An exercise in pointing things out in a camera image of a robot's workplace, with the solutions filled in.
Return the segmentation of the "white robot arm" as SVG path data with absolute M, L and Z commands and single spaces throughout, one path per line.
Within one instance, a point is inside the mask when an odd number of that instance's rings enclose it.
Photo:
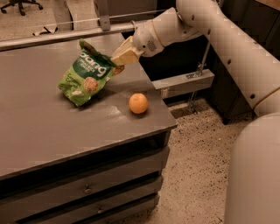
M 280 61 L 229 20 L 215 0 L 176 0 L 113 53 L 117 65 L 203 34 L 257 118 L 231 152 L 224 224 L 280 224 Z

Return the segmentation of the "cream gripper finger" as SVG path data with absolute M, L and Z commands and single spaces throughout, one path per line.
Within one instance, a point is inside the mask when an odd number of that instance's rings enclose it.
M 133 37 L 129 36 L 124 42 L 112 53 L 111 61 L 117 66 L 128 65 L 139 61 L 140 56 L 144 53 L 139 50 L 133 41 Z

